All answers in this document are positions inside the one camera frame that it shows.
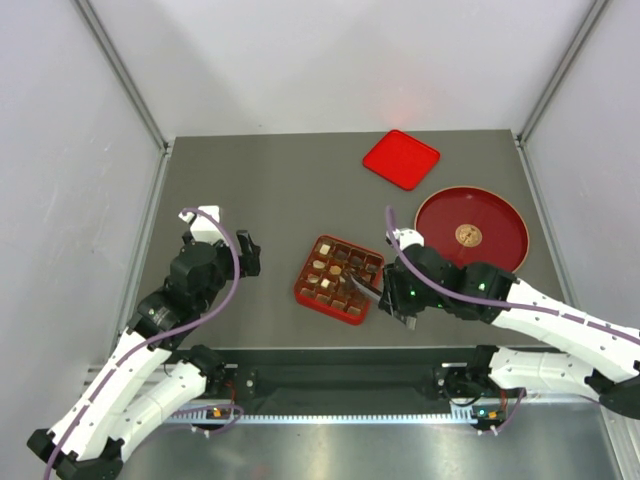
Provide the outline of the metal tongs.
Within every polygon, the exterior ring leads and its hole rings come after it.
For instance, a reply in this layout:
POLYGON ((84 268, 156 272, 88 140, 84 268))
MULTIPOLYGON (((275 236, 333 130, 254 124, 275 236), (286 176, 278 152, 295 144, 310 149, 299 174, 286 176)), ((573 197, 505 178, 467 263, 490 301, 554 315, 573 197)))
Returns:
POLYGON ((416 329, 417 318, 415 316, 405 315, 396 308, 392 299, 391 290, 386 286, 386 284, 383 284, 382 289, 378 289, 370 282, 365 281, 353 270, 343 270, 341 276, 345 279, 348 285, 354 287, 356 290, 366 296, 373 304, 378 307, 379 310, 395 318, 408 330, 414 331, 416 329))

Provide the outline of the red square box lid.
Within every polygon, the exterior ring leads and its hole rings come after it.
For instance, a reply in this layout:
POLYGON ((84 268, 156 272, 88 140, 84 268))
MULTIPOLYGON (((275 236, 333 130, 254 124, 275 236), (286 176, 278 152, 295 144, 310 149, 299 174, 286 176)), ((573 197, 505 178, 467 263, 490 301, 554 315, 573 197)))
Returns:
POLYGON ((405 132, 391 130, 363 157, 363 166, 400 189, 412 191, 440 158, 433 147, 405 132))

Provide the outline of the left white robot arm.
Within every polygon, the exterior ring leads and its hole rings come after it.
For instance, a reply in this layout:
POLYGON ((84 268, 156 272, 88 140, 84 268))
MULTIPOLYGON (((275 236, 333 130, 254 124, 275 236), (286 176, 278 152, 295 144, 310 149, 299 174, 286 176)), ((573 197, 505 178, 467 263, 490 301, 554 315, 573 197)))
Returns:
POLYGON ((162 287, 145 297, 113 351, 70 411, 35 430, 28 448, 45 462, 46 478, 114 479, 134 451, 190 401, 226 387, 222 357, 204 345, 180 351, 182 341, 225 285, 260 272, 260 248, 245 230, 239 245, 186 234, 162 287))

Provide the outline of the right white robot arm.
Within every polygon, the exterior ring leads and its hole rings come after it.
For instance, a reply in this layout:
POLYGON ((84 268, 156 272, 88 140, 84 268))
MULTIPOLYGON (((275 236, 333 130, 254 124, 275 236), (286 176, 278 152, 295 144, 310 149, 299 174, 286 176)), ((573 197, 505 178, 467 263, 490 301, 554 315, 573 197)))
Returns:
POLYGON ((479 345, 444 380, 452 397, 527 389, 584 396, 628 418, 639 416, 639 332, 600 320, 543 294, 488 263, 464 267, 431 247, 411 245, 385 265, 381 310, 411 322, 428 308, 541 341, 552 352, 479 345))

